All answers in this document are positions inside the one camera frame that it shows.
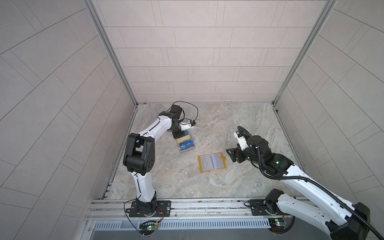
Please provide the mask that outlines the yellow leather card holder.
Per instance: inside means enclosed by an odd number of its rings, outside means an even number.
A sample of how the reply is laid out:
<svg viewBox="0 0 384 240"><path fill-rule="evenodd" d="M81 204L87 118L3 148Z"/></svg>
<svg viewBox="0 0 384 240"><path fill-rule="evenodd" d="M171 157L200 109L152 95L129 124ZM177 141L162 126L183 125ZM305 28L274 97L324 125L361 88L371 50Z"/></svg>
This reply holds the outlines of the yellow leather card holder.
<svg viewBox="0 0 384 240"><path fill-rule="evenodd" d="M214 153L198 156L200 172L211 172L215 170L226 169L226 158L223 153Z"/></svg>

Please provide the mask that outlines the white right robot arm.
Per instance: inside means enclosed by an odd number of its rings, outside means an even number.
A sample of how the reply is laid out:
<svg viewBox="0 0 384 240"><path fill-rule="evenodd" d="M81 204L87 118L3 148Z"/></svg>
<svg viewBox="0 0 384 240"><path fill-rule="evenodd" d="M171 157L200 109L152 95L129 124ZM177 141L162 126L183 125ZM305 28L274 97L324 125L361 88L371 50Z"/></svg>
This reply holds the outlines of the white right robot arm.
<svg viewBox="0 0 384 240"><path fill-rule="evenodd" d="M226 152L233 162L251 162L262 175L282 181L304 195L306 204L281 190L273 189L264 200L269 214L281 212L292 215L322 230L333 240L364 240L371 231L370 209L362 203L353 204L309 177L290 159L272 153L268 142L260 136L249 136L244 131L234 133L236 148Z"/></svg>

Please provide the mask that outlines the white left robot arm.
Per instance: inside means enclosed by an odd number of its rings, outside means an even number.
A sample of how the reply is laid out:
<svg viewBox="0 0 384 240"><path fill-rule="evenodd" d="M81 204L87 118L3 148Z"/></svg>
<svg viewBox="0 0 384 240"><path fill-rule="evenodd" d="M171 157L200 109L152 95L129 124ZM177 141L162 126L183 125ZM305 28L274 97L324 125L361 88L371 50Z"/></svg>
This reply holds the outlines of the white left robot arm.
<svg viewBox="0 0 384 240"><path fill-rule="evenodd" d="M123 165L134 178L137 190L135 203L144 215L153 214L157 206L150 173L155 164L155 143L168 130L172 132L174 139L185 136L180 125L182 112L180 106L172 105L168 111L161 112L148 128L128 136Z"/></svg>

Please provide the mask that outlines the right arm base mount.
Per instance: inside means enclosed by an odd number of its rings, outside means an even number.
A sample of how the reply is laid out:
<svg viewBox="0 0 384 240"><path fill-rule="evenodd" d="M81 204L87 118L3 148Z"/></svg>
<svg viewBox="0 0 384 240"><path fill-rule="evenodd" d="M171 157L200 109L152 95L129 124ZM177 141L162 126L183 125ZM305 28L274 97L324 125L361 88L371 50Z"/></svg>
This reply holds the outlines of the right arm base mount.
<svg viewBox="0 0 384 240"><path fill-rule="evenodd" d="M286 213L280 211L276 204L267 203L264 199L251 199L244 202L251 209L253 216L283 216Z"/></svg>

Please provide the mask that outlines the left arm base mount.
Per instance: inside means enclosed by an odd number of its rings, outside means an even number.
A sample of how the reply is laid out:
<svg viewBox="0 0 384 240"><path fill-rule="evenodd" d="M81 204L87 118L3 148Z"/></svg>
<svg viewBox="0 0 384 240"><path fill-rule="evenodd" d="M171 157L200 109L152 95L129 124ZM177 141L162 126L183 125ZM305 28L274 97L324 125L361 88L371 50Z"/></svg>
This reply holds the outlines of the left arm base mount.
<svg viewBox="0 0 384 240"><path fill-rule="evenodd" d="M130 218L169 217L171 201L152 201L149 203L133 201L131 207L125 207Z"/></svg>

